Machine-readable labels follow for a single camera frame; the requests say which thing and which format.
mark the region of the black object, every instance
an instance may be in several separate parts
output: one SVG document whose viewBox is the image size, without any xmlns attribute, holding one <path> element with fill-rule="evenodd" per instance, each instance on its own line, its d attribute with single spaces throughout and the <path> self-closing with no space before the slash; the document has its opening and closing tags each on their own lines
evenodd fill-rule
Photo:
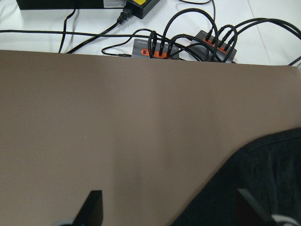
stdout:
<svg viewBox="0 0 301 226">
<path fill-rule="evenodd" d="M 116 22 L 115 24 L 113 24 L 111 27 L 109 27 L 108 29 L 106 29 L 105 31 L 99 33 L 99 34 L 107 34 L 108 32 L 112 31 L 115 27 L 117 27 L 119 25 L 119 22 Z M 79 45 L 77 45 L 76 47 L 74 47 L 73 49 L 69 50 L 67 53 L 74 53 L 76 50 L 82 48 L 83 46 L 93 42 L 94 40 L 98 39 L 99 37 L 95 36 L 92 38 L 89 38 L 85 41 L 83 41 L 82 43 L 80 43 Z"/>
<path fill-rule="evenodd" d="M 106 7 L 105 0 L 16 0 L 19 8 L 24 9 L 81 9 L 81 8 L 123 8 L 120 6 Z"/>
<path fill-rule="evenodd" d="M 301 128 L 259 138 L 234 153 L 172 225 L 238 225 L 235 197 L 242 187 L 268 214 L 301 222 L 300 175 Z"/>
<path fill-rule="evenodd" d="M 102 191 L 91 191 L 82 205 L 72 225 L 63 226 L 101 226 L 103 223 Z"/>
<path fill-rule="evenodd" d="M 275 226 L 276 222 L 246 189 L 236 193 L 238 226 Z"/>
<path fill-rule="evenodd" d="M 145 2 L 142 0 L 139 3 L 139 0 L 127 0 L 127 8 L 131 8 L 133 11 L 133 15 L 143 19 L 149 11 L 159 2 L 159 0 L 146 0 Z"/>
<path fill-rule="evenodd" d="M 72 13 L 70 13 L 70 14 L 66 17 L 66 19 L 64 20 L 63 32 L 66 32 L 66 30 L 67 30 L 67 20 L 70 19 L 70 18 L 74 15 L 75 11 L 76 11 L 76 9 L 74 9 L 74 10 L 72 11 Z M 59 53 L 62 51 L 62 48 L 63 48 L 63 45 L 64 45 L 64 41 L 65 41 L 65 36 L 66 36 L 66 34 L 63 34 L 63 35 L 62 35 L 61 45 L 60 45 L 60 48 L 59 48 L 59 50 L 58 50 Z"/>
</svg>

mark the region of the orange connector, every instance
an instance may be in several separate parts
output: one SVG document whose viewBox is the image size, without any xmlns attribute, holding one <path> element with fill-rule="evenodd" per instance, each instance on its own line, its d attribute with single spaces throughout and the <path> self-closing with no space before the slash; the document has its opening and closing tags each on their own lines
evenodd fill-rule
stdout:
<svg viewBox="0 0 301 226">
<path fill-rule="evenodd" d="M 203 41 L 204 42 L 206 42 L 206 43 L 208 43 L 210 46 L 212 46 L 212 47 L 214 47 L 215 46 L 215 44 L 212 44 L 212 41 L 211 40 L 208 40 L 208 41 L 206 41 L 206 38 L 205 39 L 203 39 Z M 225 51 L 225 48 L 224 47 L 220 47 L 220 48 L 218 48 L 221 52 L 224 52 L 225 54 L 227 54 L 228 53 L 228 51 Z"/>
<path fill-rule="evenodd" d="M 149 50 L 148 49 L 145 49 L 145 48 L 143 48 L 142 50 L 141 50 L 141 55 L 143 55 L 143 56 L 150 56 L 150 53 L 149 53 Z M 159 56 L 159 51 L 155 51 L 155 53 L 154 53 L 154 57 L 155 58 L 166 58 L 167 57 L 167 53 L 162 53 L 162 55 L 161 56 Z"/>
</svg>

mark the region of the power adapter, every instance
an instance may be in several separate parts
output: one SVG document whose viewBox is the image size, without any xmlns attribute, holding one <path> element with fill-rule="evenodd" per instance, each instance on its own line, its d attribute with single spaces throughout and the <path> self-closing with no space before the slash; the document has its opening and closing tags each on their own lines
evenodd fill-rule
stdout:
<svg viewBox="0 0 301 226">
<path fill-rule="evenodd" d="M 160 0 L 127 0 L 125 8 L 132 10 L 134 16 L 143 19 Z"/>
<path fill-rule="evenodd" d="M 123 8 L 126 0 L 16 0 L 20 10 Z"/>
</svg>

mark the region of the black cable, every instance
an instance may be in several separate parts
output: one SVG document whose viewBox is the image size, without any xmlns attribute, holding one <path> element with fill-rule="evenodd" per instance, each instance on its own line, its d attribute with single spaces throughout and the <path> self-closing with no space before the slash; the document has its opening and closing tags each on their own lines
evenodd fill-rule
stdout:
<svg viewBox="0 0 301 226">
<path fill-rule="evenodd" d="M 157 46 L 157 33 L 155 31 L 150 32 L 149 39 L 147 41 L 147 49 L 149 51 L 149 56 L 150 58 L 153 58 L 155 51 L 156 51 L 156 46 Z"/>
<path fill-rule="evenodd" d="M 223 59 L 222 63 L 225 63 L 225 62 L 228 60 L 228 58 L 230 57 L 231 53 L 233 52 L 233 50 L 234 50 L 234 48 L 235 48 L 235 45 L 236 45 L 236 42 L 237 42 L 237 39 L 238 39 L 238 32 L 237 32 L 237 29 L 236 29 L 233 25 L 230 25 L 230 24 L 225 25 L 225 26 L 223 26 L 222 28 L 220 28 L 220 30 L 218 31 L 218 32 L 219 32 L 218 35 L 220 36 L 220 34 L 221 34 L 226 28 L 230 28 L 231 31 L 234 32 L 234 35 L 233 35 L 233 44 L 232 44 L 230 50 L 228 51 L 227 55 L 226 55 L 225 58 Z"/>
<path fill-rule="evenodd" d="M 30 34 L 70 34 L 82 35 L 91 37 L 108 37 L 108 38 L 148 38 L 146 35 L 132 35 L 132 34 L 94 34 L 85 32 L 61 32 L 61 31 L 30 31 L 30 30 L 0 30 L 0 33 L 30 33 Z"/>
<path fill-rule="evenodd" d="M 189 3 L 189 4 L 195 4 L 195 5 L 205 5 L 205 4 L 208 4 L 210 2 L 212 2 L 212 5 L 213 5 L 213 20 L 215 21 L 215 3 L 214 3 L 214 0 L 209 0 L 207 2 L 192 2 L 192 1 L 185 1 L 185 0 L 179 0 L 180 2 L 184 2 L 184 3 Z M 205 40 L 208 41 L 210 36 L 212 35 L 212 32 L 213 32 L 213 27 L 211 28 L 211 30 L 208 32 Z"/>
<path fill-rule="evenodd" d="M 264 22 L 267 22 L 266 20 L 269 20 L 269 19 L 267 19 L 267 18 L 254 18 L 254 19 L 246 20 L 246 21 L 243 21 L 243 22 L 237 24 L 237 25 L 235 26 L 235 28 L 239 28 L 239 27 L 241 27 L 241 26 L 243 26 L 243 25 L 245 25 L 245 24 L 248 24 L 248 23 L 250 23 L 250 22 L 258 22 L 258 21 L 262 21 L 262 23 L 264 23 Z M 288 30 L 289 32 L 291 32 L 292 34 L 294 34 L 294 35 L 296 35 L 296 36 L 298 36 L 298 34 L 301 35 L 301 33 L 299 33 L 299 29 L 298 29 L 297 27 L 293 26 L 292 24 L 290 24 L 290 25 L 292 26 L 292 28 L 293 28 L 295 31 L 292 30 L 291 28 L 287 27 L 287 25 L 282 24 L 281 22 L 271 21 L 271 23 L 274 23 L 274 24 L 276 24 L 276 25 L 279 25 L 279 26 L 285 28 L 286 30 Z M 254 25 L 256 25 L 256 24 L 253 24 L 253 25 L 250 24 L 250 25 L 246 26 L 245 28 L 243 28 L 244 30 L 240 31 L 239 33 L 245 31 L 246 29 L 248 29 L 249 27 L 252 27 L 252 26 L 254 26 Z M 219 43 L 219 46 L 218 46 L 218 47 L 221 47 L 221 46 L 222 46 L 222 44 L 226 41 L 226 39 L 230 36 L 231 33 L 232 33 L 232 30 L 230 30 L 230 31 L 227 32 L 227 34 L 224 36 L 224 38 L 222 39 L 222 41 Z"/>
<path fill-rule="evenodd" d="M 276 24 L 276 25 L 279 25 L 279 24 L 287 25 L 287 26 L 293 28 L 296 32 L 292 32 L 292 30 L 290 28 L 287 28 L 285 26 L 281 26 L 281 27 L 285 28 L 289 32 L 292 32 L 292 34 L 294 34 L 297 38 L 299 38 L 301 40 L 301 31 L 297 27 L 295 27 L 294 25 L 292 25 L 291 23 L 289 23 L 287 21 L 279 20 L 279 19 L 263 19 L 263 20 L 256 21 L 256 22 L 254 22 L 252 24 L 249 24 L 248 26 L 244 27 L 243 29 L 241 29 L 238 32 L 238 34 L 241 34 L 243 31 L 245 31 L 246 29 L 248 29 L 252 26 L 255 26 L 255 25 L 261 24 L 261 23 L 265 23 L 265 22 L 270 22 L 270 23 L 273 23 L 273 24 Z M 234 41 L 234 39 L 231 38 L 230 41 L 228 42 L 227 46 L 225 47 L 225 50 L 227 50 L 229 48 L 230 44 L 233 41 Z"/>
<path fill-rule="evenodd" d="M 185 48 L 189 49 L 189 48 L 191 48 L 191 47 L 193 47 L 193 46 L 204 46 L 204 44 L 203 44 L 203 43 L 200 43 L 200 42 L 197 42 L 197 43 L 191 44 L 191 45 L 189 45 L 189 46 L 186 46 Z M 165 57 L 164 59 L 172 58 L 172 57 L 174 57 L 175 55 L 177 55 L 177 54 L 179 54 L 179 53 L 181 53 L 181 52 L 183 52 L 183 51 L 186 51 L 186 50 L 185 50 L 184 48 L 181 48 L 180 50 L 178 50 L 178 51 L 172 53 L 171 55 Z"/>
<path fill-rule="evenodd" d="M 70 14 L 66 17 L 66 19 L 65 19 L 65 21 L 64 21 L 64 27 L 63 27 L 63 31 L 64 31 L 64 32 L 67 30 L 67 20 L 70 19 L 70 18 L 74 15 L 75 11 L 76 11 L 76 9 L 74 9 L 73 12 L 70 13 Z M 63 36 L 62 36 L 60 49 L 58 50 L 59 53 L 62 51 L 62 48 L 63 48 L 63 45 L 64 45 L 64 41 L 65 41 L 65 36 L 66 36 L 66 34 L 63 34 Z"/>
<path fill-rule="evenodd" d="M 117 18 L 117 22 L 115 24 L 113 24 L 111 27 L 109 27 L 107 30 L 99 33 L 99 35 L 106 34 L 110 31 L 112 31 L 115 27 L 122 24 L 124 21 L 126 21 L 128 18 L 130 18 L 132 16 L 133 16 L 133 10 L 130 8 L 124 8 L 123 11 L 120 13 L 120 16 Z M 99 37 L 93 37 L 88 40 L 85 40 L 81 44 L 79 44 L 76 47 L 74 47 L 73 49 L 69 50 L 67 53 L 74 53 L 76 50 L 82 48 L 83 46 L 87 45 L 88 43 L 93 42 L 94 40 L 96 40 L 98 38 Z"/>
<path fill-rule="evenodd" d="M 218 62 L 222 62 L 222 60 L 218 57 L 218 55 L 216 54 L 216 51 L 213 49 L 211 49 L 211 46 L 208 44 L 208 43 L 206 43 L 206 42 L 204 42 L 203 40 L 201 40 L 201 39 L 199 39 L 199 38 L 197 38 L 197 37 L 194 37 L 194 36 L 191 36 L 191 35 L 187 35 L 187 34 L 179 34 L 179 35 L 176 35 L 176 36 L 174 36 L 171 40 L 170 40 L 170 44 L 169 44 L 169 46 L 168 46 L 168 52 L 167 52 L 167 56 L 168 57 L 170 57 L 169 55 L 170 55 L 170 53 L 171 53 L 171 50 L 172 50 L 172 47 L 173 47 L 173 45 L 174 45 L 174 43 L 175 43 L 175 41 L 177 40 L 177 39 L 179 39 L 179 38 L 186 38 L 186 39 L 189 39 L 189 40 L 195 40 L 195 41 L 197 41 L 197 42 L 199 42 L 199 43 L 201 43 L 201 45 L 203 45 L 203 46 L 205 46 L 206 47 L 206 49 L 207 50 L 209 50 L 211 53 L 212 53 L 212 57 L 211 58 L 216 58 L 217 60 L 218 60 Z"/>
<path fill-rule="evenodd" d="M 289 64 L 289 66 L 293 66 L 295 63 L 297 63 L 297 62 L 300 61 L 300 60 L 301 60 L 301 56 L 298 57 L 297 59 L 295 59 L 294 61 L 292 61 L 292 62 Z"/>
<path fill-rule="evenodd" d="M 207 17 L 207 19 L 210 21 L 210 23 L 212 24 L 212 27 L 214 29 L 214 33 L 215 33 L 215 36 L 218 35 L 218 31 L 217 31 L 217 27 L 216 27 L 216 24 L 215 22 L 213 21 L 213 19 L 211 18 L 211 16 L 206 13 L 205 11 L 201 10 L 201 9 L 198 9 L 198 8 L 188 8 L 188 9 L 184 9 L 178 13 L 176 13 L 170 20 L 169 22 L 167 23 L 166 27 L 165 27 L 165 30 L 164 30 L 164 33 L 163 33 L 163 36 L 162 36 L 162 42 L 160 44 L 160 51 L 159 51 L 159 55 L 161 56 L 162 53 L 163 53 L 163 48 L 164 48 L 164 45 L 165 45 L 165 41 L 166 41 L 166 34 L 167 34 L 167 31 L 171 25 L 171 23 L 180 15 L 184 14 L 184 13 L 188 13 L 188 12 L 198 12 L 198 13 L 201 13 L 203 14 L 205 17 Z M 212 54 L 212 57 L 211 57 L 211 61 L 214 60 L 214 57 L 215 57 L 215 53 L 217 51 L 217 45 L 214 46 L 214 54 Z"/>
<path fill-rule="evenodd" d="M 141 31 L 148 31 L 148 32 L 151 32 L 152 30 L 146 29 L 146 28 L 139 29 L 139 30 L 135 31 L 135 32 L 133 33 L 133 35 L 135 35 L 135 34 L 138 33 L 138 32 L 141 32 Z M 105 52 L 105 50 L 110 49 L 110 48 L 114 48 L 114 47 L 118 47 L 118 46 L 125 45 L 125 44 L 127 44 L 132 38 L 133 38 L 133 37 L 130 37 L 128 40 L 126 40 L 126 41 L 123 42 L 123 43 L 105 47 L 105 48 L 102 49 L 102 53 L 105 54 L 105 55 L 109 55 L 109 56 L 131 57 L 130 54 L 123 54 L 123 53 L 120 53 L 120 54 L 113 54 L 113 53 L 107 53 L 107 52 Z M 185 46 L 183 46 L 183 45 L 181 45 L 181 44 L 179 44 L 179 43 L 175 43 L 175 46 L 178 47 L 178 48 L 180 48 L 181 51 L 187 51 L 190 55 L 192 55 L 192 57 L 195 58 L 195 60 L 197 60 L 197 61 L 200 61 L 200 60 L 203 61 L 203 60 L 202 60 L 202 59 L 201 59 L 194 51 L 192 51 L 191 49 L 188 49 L 188 48 L 186 48 Z"/>
<path fill-rule="evenodd" d="M 107 30 L 99 33 L 99 35 L 103 35 L 106 34 L 108 32 L 110 32 L 111 30 L 113 30 L 115 27 L 117 27 L 119 25 L 118 22 L 116 22 L 115 24 L 113 24 L 111 27 L 109 27 Z M 74 47 L 73 49 L 69 50 L 67 53 L 74 53 L 75 51 L 77 51 L 78 49 L 82 48 L 83 46 L 87 45 L 88 43 L 93 42 L 94 40 L 98 39 L 100 36 L 95 36 L 92 37 L 90 39 L 87 39 L 85 41 L 83 41 L 82 43 L 80 43 L 79 45 L 77 45 L 76 47 Z"/>
<path fill-rule="evenodd" d="M 137 31 L 135 31 L 135 32 L 133 33 L 133 35 L 137 34 L 138 32 L 142 32 L 142 31 L 151 32 L 152 30 L 146 29 L 146 28 L 138 29 Z M 109 56 L 131 57 L 130 54 L 123 54 L 123 53 L 120 53 L 120 54 L 107 53 L 107 52 L 105 52 L 105 50 L 110 49 L 110 48 L 114 48 L 114 47 L 118 47 L 118 46 L 123 46 L 123 45 L 127 44 L 129 41 L 131 41 L 132 38 L 133 38 L 133 37 L 130 37 L 128 40 L 126 40 L 126 41 L 123 42 L 123 43 L 105 47 L 105 48 L 103 48 L 101 51 L 102 51 L 103 54 L 109 55 Z"/>
<path fill-rule="evenodd" d="M 211 2 L 211 0 L 207 1 L 207 2 L 192 2 L 192 1 L 185 1 L 185 0 L 178 0 L 180 2 L 184 2 L 184 3 L 189 3 L 189 4 L 195 4 L 195 5 L 205 5 L 208 4 L 209 2 Z"/>
</svg>

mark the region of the cable plug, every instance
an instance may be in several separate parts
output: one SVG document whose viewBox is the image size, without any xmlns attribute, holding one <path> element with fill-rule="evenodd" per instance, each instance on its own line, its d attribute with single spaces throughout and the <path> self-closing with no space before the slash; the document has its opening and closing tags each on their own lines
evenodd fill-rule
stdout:
<svg viewBox="0 0 301 226">
<path fill-rule="evenodd" d="M 119 57 L 131 57 L 132 55 L 126 54 L 126 53 L 119 53 L 119 54 L 117 54 L 117 56 L 119 56 Z"/>
<path fill-rule="evenodd" d="M 205 37 L 205 40 L 206 40 L 206 41 L 209 41 L 209 39 L 210 39 L 210 37 L 211 37 L 211 35 L 212 35 L 212 32 L 213 32 L 213 28 L 211 28 L 211 30 L 208 32 L 207 36 Z"/>
<path fill-rule="evenodd" d="M 133 10 L 131 8 L 123 8 L 120 16 L 117 19 L 119 24 L 122 24 L 125 20 L 133 16 Z"/>
</svg>

